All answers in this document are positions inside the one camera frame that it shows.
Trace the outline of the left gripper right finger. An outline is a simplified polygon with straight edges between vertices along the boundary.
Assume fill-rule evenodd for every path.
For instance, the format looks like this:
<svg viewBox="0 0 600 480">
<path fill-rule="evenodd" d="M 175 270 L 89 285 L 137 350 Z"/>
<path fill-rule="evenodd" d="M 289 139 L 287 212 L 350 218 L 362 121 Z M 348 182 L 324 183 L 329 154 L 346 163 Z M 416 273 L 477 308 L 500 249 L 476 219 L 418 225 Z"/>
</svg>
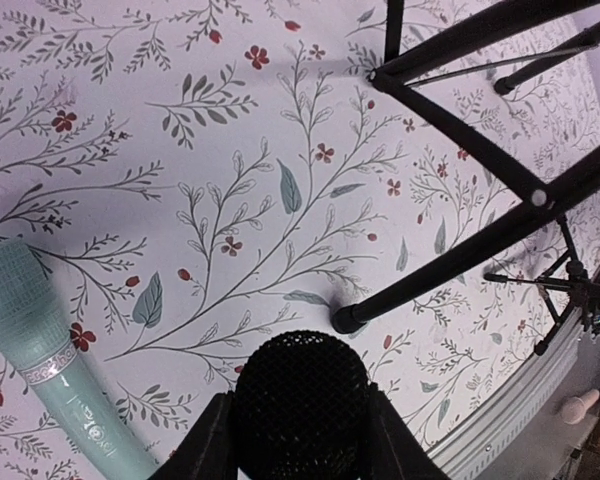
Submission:
<svg viewBox="0 0 600 480">
<path fill-rule="evenodd" d="M 376 383 L 370 384 L 369 391 L 364 440 L 364 478 L 450 479 L 427 455 Z"/>
</svg>

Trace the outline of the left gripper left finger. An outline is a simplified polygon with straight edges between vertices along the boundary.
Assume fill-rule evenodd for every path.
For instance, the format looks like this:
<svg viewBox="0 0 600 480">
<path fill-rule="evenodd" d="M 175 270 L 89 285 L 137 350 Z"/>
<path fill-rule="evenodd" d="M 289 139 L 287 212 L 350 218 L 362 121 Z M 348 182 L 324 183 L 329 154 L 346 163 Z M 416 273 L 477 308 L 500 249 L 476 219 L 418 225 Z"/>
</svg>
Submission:
<svg viewBox="0 0 600 480">
<path fill-rule="evenodd" d="M 175 453 L 152 480 L 232 480 L 238 478 L 230 413 L 233 393 L 217 393 Z"/>
</svg>

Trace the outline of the black microphone orange end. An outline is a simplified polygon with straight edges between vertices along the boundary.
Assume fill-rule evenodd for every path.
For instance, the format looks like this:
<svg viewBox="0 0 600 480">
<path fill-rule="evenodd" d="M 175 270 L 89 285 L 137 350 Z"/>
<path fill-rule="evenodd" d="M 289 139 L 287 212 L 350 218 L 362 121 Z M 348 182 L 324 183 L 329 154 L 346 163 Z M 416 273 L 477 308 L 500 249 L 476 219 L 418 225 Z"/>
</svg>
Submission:
<svg viewBox="0 0 600 480">
<path fill-rule="evenodd" d="M 234 392 L 231 426 L 250 479 L 356 479 L 369 399 L 367 371 L 347 343 L 299 330 L 261 345 Z"/>
</svg>

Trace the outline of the black tripod shock-mount stand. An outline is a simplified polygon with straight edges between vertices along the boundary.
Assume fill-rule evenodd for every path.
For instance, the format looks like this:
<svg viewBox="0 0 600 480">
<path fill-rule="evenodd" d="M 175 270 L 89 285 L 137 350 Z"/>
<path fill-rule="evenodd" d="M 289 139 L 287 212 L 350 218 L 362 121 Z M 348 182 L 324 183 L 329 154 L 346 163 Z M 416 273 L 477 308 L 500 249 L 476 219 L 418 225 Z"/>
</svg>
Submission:
<svg viewBox="0 0 600 480">
<path fill-rule="evenodd" d="M 566 250 L 537 278 L 527 281 L 494 272 L 483 275 L 487 282 L 527 283 L 537 288 L 553 320 L 549 332 L 534 346 L 534 354 L 537 356 L 544 355 L 575 311 L 580 312 L 578 323 L 585 333 L 589 333 L 593 340 L 600 335 L 600 271 L 595 278 L 589 276 L 578 256 L 566 216 L 559 216 L 557 223 L 565 240 Z"/>
</svg>

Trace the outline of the teal toy microphone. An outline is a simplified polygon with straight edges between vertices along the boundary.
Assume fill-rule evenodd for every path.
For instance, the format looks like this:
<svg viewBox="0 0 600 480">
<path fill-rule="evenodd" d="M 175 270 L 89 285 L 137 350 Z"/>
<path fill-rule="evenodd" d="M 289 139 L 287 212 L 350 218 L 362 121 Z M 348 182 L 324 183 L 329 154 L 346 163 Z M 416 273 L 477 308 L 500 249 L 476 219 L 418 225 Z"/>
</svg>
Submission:
<svg viewBox="0 0 600 480">
<path fill-rule="evenodd" d="M 81 359 L 53 285 L 19 238 L 0 242 L 0 353 L 105 478 L 156 472 Z"/>
</svg>

